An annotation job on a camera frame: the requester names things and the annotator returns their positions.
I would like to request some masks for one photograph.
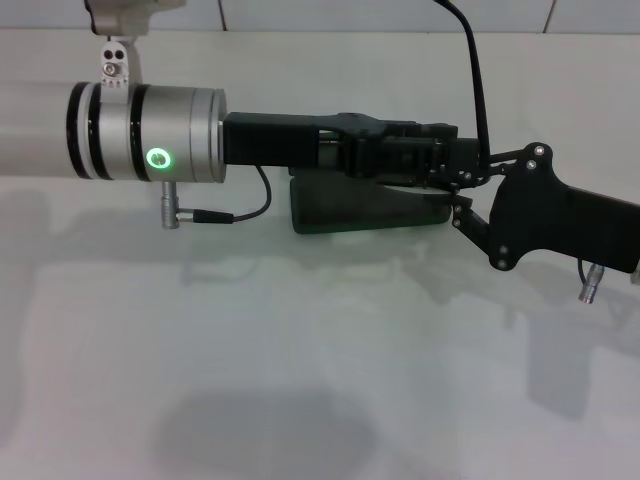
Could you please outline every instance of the white table surface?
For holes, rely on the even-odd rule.
[[[0,31],[0,79],[91,80],[88,32]],[[153,34],[145,81],[231,110],[474,135],[459,35]],[[481,35],[493,151],[640,203],[640,37]],[[0,179],[0,478],[539,480],[640,469],[640,290],[573,259],[494,271],[449,225],[302,237],[287,176],[235,226],[164,232],[159,185]],[[473,192],[485,217],[497,181]],[[246,212],[252,169],[181,186]]]

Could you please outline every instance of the black ring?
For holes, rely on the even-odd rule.
[[[131,141],[131,161],[133,169],[138,176],[138,180],[142,182],[150,182],[151,179],[147,174],[144,166],[144,155],[142,154],[142,133],[140,122],[142,120],[142,103],[144,94],[147,92],[149,85],[138,85],[133,91],[131,97],[131,118],[129,120],[129,132]]]
[[[82,164],[80,147],[78,146],[78,108],[80,107],[80,97],[82,97],[82,92],[87,85],[87,82],[76,83],[69,96],[69,106],[67,107],[67,148],[69,150],[69,158],[71,158],[71,165],[73,165],[76,174],[80,178],[88,180],[91,177]]]
[[[102,149],[100,148],[100,85],[96,84],[91,93],[89,101],[89,115],[87,116],[87,126],[89,133],[89,153],[96,174],[103,180],[113,180],[107,173],[102,158]]]

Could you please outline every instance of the white tiled wall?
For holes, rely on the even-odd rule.
[[[165,0],[151,28],[221,30],[218,0]],[[542,32],[553,0],[456,0],[478,32]],[[82,0],[5,0],[0,28],[86,28]],[[431,0],[222,0],[234,31],[460,31]],[[640,33],[638,0],[557,0],[552,33]]]

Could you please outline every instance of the green led ring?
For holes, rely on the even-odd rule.
[[[164,170],[171,165],[171,156],[162,148],[152,148],[147,152],[147,163],[153,168]]]

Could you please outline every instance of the screw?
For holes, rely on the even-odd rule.
[[[102,67],[102,71],[105,75],[113,77],[116,73],[118,73],[118,67],[115,64],[108,62],[104,64],[104,66]]]

